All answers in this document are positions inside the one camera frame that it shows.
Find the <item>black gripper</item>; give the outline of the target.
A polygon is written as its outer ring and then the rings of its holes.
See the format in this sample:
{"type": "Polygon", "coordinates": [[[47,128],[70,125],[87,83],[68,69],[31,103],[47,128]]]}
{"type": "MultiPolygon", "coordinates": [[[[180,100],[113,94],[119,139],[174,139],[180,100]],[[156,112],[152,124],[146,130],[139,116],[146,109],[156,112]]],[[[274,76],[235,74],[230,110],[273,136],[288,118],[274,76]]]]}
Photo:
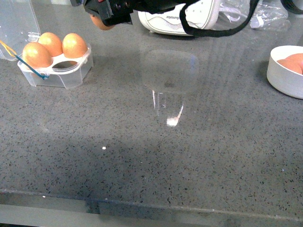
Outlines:
{"type": "Polygon", "coordinates": [[[132,22],[131,14],[136,10],[150,14],[161,14],[188,4],[187,0],[72,0],[71,5],[82,5],[85,11],[99,18],[104,25],[114,26],[132,22]]]}

